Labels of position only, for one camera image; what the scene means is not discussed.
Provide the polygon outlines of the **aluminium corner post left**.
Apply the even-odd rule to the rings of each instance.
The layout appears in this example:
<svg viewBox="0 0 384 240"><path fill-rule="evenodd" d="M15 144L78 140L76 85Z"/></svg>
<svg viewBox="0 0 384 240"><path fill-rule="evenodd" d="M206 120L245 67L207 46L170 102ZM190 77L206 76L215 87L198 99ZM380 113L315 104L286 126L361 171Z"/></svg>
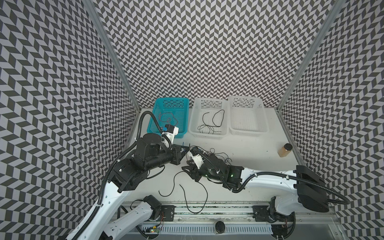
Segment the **aluminium corner post left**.
<svg viewBox="0 0 384 240"><path fill-rule="evenodd" d="M110 39L108 38L108 35L107 35L107 32L103 26L103 23L98 15L98 12L94 6L94 1L89 1L89 0L85 0L83 1L83 4L84 4L84 8L85 10L87 11L88 15L89 15L89 18L90 20L93 22L94 24L94 27L96 29L96 31L98 32L99 34L99 37L102 41L102 43L104 44L104 47L107 51L107 53L109 54L109 57L111 58L111 61L114 65L114 67L116 68L116 71L126 89L126 92L128 94L128 96L130 97L135 109L137 111L141 111L141 107L135 97L135 94L131 88L131 85L130 85L130 82L129 82L129 79L127 78L126 74L125 74L125 71L118 59L118 56L111 44L111 41Z"/></svg>

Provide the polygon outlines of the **teal plastic basket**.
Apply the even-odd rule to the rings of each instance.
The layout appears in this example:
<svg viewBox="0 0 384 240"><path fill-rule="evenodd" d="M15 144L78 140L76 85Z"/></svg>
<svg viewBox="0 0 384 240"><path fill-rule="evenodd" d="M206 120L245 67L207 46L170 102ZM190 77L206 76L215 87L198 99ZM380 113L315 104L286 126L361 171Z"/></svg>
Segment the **teal plastic basket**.
<svg viewBox="0 0 384 240"><path fill-rule="evenodd" d="M187 98L158 98L152 113L161 128L166 124L178 127L176 139L181 139L188 131L189 106Z"/></svg>

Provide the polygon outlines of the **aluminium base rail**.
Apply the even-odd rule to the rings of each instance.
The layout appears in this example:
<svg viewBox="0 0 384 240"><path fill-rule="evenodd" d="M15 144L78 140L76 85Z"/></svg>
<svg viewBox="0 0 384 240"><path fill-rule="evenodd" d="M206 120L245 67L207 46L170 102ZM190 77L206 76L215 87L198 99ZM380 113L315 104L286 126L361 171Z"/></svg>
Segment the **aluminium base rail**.
<svg viewBox="0 0 384 240"><path fill-rule="evenodd" d="M295 213L272 220L267 203L170 203L165 202L155 220L151 208L141 202L124 203L107 224L103 239L122 239L129 234L153 240L181 236L265 236L273 240L347 238L334 213Z"/></svg>

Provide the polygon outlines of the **brown spice bottle black cap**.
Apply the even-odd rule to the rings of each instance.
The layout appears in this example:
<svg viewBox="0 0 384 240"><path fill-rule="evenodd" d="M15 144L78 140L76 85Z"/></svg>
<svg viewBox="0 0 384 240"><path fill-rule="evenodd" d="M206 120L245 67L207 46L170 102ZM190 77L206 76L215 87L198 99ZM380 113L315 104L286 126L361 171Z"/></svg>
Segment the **brown spice bottle black cap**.
<svg viewBox="0 0 384 240"><path fill-rule="evenodd" d="M293 146L289 143L284 144L278 151L278 155L283 158L286 157L293 149Z"/></svg>

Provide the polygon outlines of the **aluminium corner post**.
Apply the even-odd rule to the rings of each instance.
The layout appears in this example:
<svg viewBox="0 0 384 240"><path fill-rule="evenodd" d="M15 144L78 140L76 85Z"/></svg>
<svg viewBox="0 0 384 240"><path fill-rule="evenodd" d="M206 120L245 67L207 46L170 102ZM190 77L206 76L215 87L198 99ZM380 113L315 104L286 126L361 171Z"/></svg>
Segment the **aluminium corner post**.
<svg viewBox="0 0 384 240"><path fill-rule="evenodd" d="M90 20L93 22L94 24L94 27L96 29L96 31L98 32L99 34L99 37L102 41L102 43L104 44L104 47L107 51L107 53L109 54L109 57L111 58L111 61L114 65L114 67L116 68L116 71L126 89L126 92L128 94L128 96L130 97L135 109L137 111L141 111L141 107L135 97L135 94L131 88L131 85L130 85L130 82L129 82L129 79L127 78L126 74L125 74L125 71L118 59L118 56L111 44L111 41L110 39L108 38L108 35L107 35L107 32L103 26L103 23L98 15L98 12L94 6L94 1L89 1L89 0L85 0L83 1L83 4L84 4L84 8L85 10L87 11L88 15L89 15L89 18Z"/></svg>
<svg viewBox="0 0 384 240"><path fill-rule="evenodd" d="M300 79L303 77L307 67L311 63L312 58L314 57L315 53L317 52L318 48L320 47L322 41L326 38L327 33L329 32L331 26L335 22L337 16L341 12L341 10L342 10L342 8L346 2L347 1L342 1L342 0L335 1L335 4L332 6L330 12L327 14L324 23L319 28L319 31L317 32L313 43L310 45L306 55L303 58L303 61L299 65L298 70L296 71L295 75L293 76L291 83L289 84L287 90L285 91L281 101L279 102L279 104L276 108L276 111L278 113L282 112L285 104L287 103L288 99L292 95L292 93L295 90Z"/></svg>

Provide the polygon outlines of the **white plastic basket right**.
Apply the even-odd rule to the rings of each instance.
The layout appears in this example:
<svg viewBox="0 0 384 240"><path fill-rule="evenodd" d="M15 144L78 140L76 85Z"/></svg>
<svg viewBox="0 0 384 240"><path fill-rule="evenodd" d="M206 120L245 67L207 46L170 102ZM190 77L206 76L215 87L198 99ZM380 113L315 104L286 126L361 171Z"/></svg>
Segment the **white plastic basket right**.
<svg viewBox="0 0 384 240"><path fill-rule="evenodd" d="M228 101L231 134L259 137L269 132L269 124L262 99L230 96Z"/></svg>

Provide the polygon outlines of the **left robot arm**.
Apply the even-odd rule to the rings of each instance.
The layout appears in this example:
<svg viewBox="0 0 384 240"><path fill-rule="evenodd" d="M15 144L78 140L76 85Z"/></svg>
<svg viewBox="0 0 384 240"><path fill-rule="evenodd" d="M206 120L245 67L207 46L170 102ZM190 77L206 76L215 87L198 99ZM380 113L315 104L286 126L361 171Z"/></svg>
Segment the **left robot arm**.
<svg viewBox="0 0 384 240"><path fill-rule="evenodd" d="M156 116L145 111L138 123L136 141L112 163L102 180L99 196L91 210L63 240L119 240L145 221L162 222L162 204L154 196L112 221L126 198L149 177L149 171L166 164L179 165L189 147L175 145L179 129L159 125Z"/></svg>

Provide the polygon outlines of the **aluminium corner post right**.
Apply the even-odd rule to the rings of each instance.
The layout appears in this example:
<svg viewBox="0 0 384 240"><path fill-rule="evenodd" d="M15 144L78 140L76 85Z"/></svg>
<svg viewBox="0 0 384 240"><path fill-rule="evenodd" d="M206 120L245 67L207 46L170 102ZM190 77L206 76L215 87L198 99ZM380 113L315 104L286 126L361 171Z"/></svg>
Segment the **aluminium corner post right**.
<svg viewBox="0 0 384 240"><path fill-rule="evenodd" d="M346 2L347 1L342 1L342 0L335 1L335 4L332 6L330 12L327 14L324 23L319 28L319 31L317 32L313 43L310 45L306 55L303 58L303 61L299 65L298 70L296 71L295 75L293 76L291 83L289 84L287 90L285 91L281 101L279 102L279 104L276 108L276 111L278 113L282 112L285 104L287 103L288 99L292 95L292 93L295 90L300 79L303 77L307 67L311 63L312 58L314 57L315 53L317 52L318 48L320 47L322 41L326 38L327 33L329 32L331 26L335 22L337 16L341 12L341 10L342 10L342 8Z"/></svg>

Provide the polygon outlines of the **white plastic basket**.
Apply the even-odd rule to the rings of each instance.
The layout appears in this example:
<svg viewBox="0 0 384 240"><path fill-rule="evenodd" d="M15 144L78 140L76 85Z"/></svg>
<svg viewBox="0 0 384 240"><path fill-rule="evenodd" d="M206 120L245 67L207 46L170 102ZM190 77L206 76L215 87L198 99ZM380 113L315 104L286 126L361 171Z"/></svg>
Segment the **white plastic basket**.
<svg viewBox="0 0 384 240"><path fill-rule="evenodd" d="M269 124L262 99L230 96L228 101L231 134L259 137L269 132Z"/></svg>
<svg viewBox="0 0 384 240"><path fill-rule="evenodd" d="M229 134L229 102L213 98L196 98L188 132L196 138L221 140Z"/></svg>

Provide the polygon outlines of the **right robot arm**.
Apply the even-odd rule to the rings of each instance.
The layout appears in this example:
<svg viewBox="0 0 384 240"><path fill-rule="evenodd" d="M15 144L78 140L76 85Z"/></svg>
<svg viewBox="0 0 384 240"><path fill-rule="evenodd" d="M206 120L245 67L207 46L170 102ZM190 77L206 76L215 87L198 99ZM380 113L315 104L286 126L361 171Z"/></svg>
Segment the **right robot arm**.
<svg viewBox="0 0 384 240"><path fill-rule="evenodd" d="M257 222L286 222L293 220L294 214L301 210L327 213L330 204L350 204L346 196L328 188L324 179L302 165L293 171L257 171L226 164L214 154L191 154L182 170L195 182L201 178L213 180L233 194L239 194L247 188L280 191L282 195L271 197L268 206L254 213Z"/></svg>

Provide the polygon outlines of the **white plastic basket middle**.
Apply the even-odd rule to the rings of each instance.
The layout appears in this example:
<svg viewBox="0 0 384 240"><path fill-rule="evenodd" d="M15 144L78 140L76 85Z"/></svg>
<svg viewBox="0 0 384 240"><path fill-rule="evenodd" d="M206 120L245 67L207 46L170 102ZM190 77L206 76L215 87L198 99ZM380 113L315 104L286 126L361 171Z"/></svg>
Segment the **white plastic basket middle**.
<svg viewBox="0 0 384 240"><path fill-rule="evenodd" d="M196 138L221 140L229 134L229 102L213 98L196 98L188 132Z"/></svg>

